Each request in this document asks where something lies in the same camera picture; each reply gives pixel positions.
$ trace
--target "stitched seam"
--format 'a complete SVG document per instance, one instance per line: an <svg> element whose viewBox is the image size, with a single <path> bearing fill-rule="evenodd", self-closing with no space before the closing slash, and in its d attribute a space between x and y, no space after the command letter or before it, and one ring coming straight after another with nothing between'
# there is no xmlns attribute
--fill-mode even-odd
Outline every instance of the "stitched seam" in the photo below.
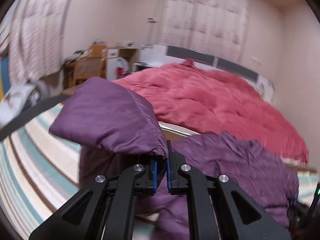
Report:
<svg viewBox="0 0 320 240"><path fill-rule="evenodd" d="M164 150L161 148L161 146L160 146L160 144L159 144L159 142L158 142L158 140L157 140L157 136L155 135L154 131L153 131L153 130L152 130L152 128L151 128L151 124L150 124L150 122L148 121L148 119L145 117L145 115L144 115L144 114L143 114L143 112L141 111L141 109L140 109L140 107L139 107L138 103L136 102L136 100L134 99L134 97L132 96L132 94L131 94L129 91L128 91L128 93L130 94L130 96L131 96L132 100L133 100L133 101L134 101L134 103L136 104L136 106L137 106L137 108L138 108L138 110L139 110L140 114L144 117L144 119L146 119L147 124L148 124L148 126L149 126L149 129L150 129L151 133L153 134L153 137L155 138L156 144L157 144L157 145L158 145L158 147L161 149L161 151L162 151L162 156L164 156Z"/></svg>

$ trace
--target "gray headboard panel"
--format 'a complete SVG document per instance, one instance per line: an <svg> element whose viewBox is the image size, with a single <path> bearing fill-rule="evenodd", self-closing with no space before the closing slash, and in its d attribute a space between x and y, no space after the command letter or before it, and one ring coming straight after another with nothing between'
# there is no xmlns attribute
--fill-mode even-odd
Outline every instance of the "gray headboard panel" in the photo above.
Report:
<svg viewBox="0 0 320 240"><path fill-rule="evenodd" d="M257 72L252 71L246 67L240 66L223 58L215 57L213 55L201 53L198 51L193 51L191 49L168 46L166 55L184 59L190 58L196 62L203 63L209 66L213 66L215 62L217 68L238 74L239 76L243 76L254 82L257 82L259 77L259 74Z"/></svg>

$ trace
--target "red blanket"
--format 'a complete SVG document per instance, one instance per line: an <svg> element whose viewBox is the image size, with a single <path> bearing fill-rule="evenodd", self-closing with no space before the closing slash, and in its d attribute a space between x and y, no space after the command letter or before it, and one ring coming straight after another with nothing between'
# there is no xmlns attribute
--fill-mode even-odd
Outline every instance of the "red blanket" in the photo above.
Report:
<svg viewBox="0 0 320 240"><path fill-rule="evenodd" d="M294 127L234 74L204 71L186 61L115 82L146 98L159 121L199 133L226 130L239 139L257 139L281 157L308 162L308 149Z"/></svg>

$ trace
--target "wooden chair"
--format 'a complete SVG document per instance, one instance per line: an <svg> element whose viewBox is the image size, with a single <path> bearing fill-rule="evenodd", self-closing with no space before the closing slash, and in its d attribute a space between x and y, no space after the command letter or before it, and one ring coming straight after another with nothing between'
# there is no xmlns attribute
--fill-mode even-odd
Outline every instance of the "wooden chair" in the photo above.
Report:
<svg viewBox="0 0 320 240"><path fill-rule="evenodd" d="M78 58L73 75L73 86L76 86L78 81L82 84L92 76L102 77L104 69L104 57L86 55Z"/></svg>

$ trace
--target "yellow object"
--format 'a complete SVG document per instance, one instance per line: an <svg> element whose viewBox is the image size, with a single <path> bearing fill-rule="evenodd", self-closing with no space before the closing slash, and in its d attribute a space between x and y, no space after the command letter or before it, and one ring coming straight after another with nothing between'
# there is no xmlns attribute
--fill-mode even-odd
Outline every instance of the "yellow object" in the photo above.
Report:
<svg viewBox="0 0 320 240"><path fill-rule="evenodd" d="M3 87L2 87L2 79L1 79L1 72L0 72L0 101L3 98Z"/></svg>

